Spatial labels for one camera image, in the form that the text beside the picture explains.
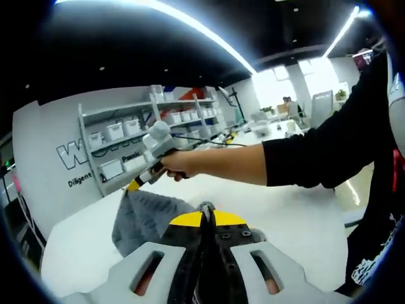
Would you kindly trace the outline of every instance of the gray cloth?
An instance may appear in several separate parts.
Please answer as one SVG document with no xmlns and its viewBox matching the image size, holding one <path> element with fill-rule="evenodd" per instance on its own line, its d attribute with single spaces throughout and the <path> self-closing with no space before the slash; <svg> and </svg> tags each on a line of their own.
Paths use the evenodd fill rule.
<svg viewBox="0 0 405 304">
<path fill-rule="evenodd" d="M 171 220 L 196 209 L 177 198 L 130 191 L 121 199 L 112 239 L 123 257 L 146 242 L 158 241 Z"/>
</svg>

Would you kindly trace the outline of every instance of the floor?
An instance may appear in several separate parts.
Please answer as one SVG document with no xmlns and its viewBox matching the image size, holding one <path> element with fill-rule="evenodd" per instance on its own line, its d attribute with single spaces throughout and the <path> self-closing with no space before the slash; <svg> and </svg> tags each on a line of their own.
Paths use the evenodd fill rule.
<svg viewBox="0 0 405 304">
<path fill-rule="evenodd" d="M 371 163 L 359 174 L 335 188 L 339 205 L 344 212 L 367 206 L 373 170 L 374 165 Z M 346 228 L 346 236 L 349 236 L 355 228 L 356 226 Z"/>
</svg>

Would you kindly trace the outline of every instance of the window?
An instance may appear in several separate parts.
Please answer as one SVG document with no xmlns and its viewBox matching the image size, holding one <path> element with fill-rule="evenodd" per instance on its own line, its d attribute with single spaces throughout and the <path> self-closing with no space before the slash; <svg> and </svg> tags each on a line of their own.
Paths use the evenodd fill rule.
<svg viewBox="0 0 405 304">
<path fill-rule="evenodd" d="M 339 80 L 328 58 L 315 58 L 300 61 L 299 67 L 304 74 L 309 94 L 315 94 L 333 90 L 339 86 Z"/>
<path fill-rule="evenodd" d="M 277 66 L 252 76 L 254 91 L 261 108 L 276 107 L 284 96 L 296 101 L 297 96 L 285 66 Z"/>
</svg>

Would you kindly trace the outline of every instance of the black shirt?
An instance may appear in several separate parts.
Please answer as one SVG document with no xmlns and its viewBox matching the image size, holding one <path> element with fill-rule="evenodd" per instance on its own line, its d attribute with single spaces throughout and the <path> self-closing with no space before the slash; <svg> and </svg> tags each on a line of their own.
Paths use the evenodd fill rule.
<svg viewBox="0 0 405 304">
<path fill-rule="evenodd" d="M 346 283 L 338 289 L 347 295 L 373 276 L 405 211 L 404 162 L 390 128 L 387 78 L 387 55 L 381 54 L 320 127 L 263 143 L 268 186 L 333 188 L 374 162 L 365 215 L 347 240 Z"/>
</svg>

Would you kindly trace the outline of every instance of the black ceiling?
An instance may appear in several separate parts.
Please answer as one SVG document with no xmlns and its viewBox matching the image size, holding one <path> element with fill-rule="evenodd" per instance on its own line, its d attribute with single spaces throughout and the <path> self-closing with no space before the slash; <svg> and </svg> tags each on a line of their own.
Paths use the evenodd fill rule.
<svg viewBox="0 0 405 304">
<path fill-rule="evenodd" d="M 6 54 L 0 98 L 6 106 L 0 136 L 10 130 L 12 112 L 34 100 L 43 104 L 81 92 L 149 84 L 227 86 L 249 76 L 216 43 L 162 12 L 105 2 L 53 2 L 19 2 L 1 10 L 7 21 L 2 24 Z M 217 33 L 256 70 L 323 54 L 354 7 L 339 0 L 162 2 Z M 356 52 L 377 39 L 371 25 L 359 20 L 331 56 Z"/>
</svg>

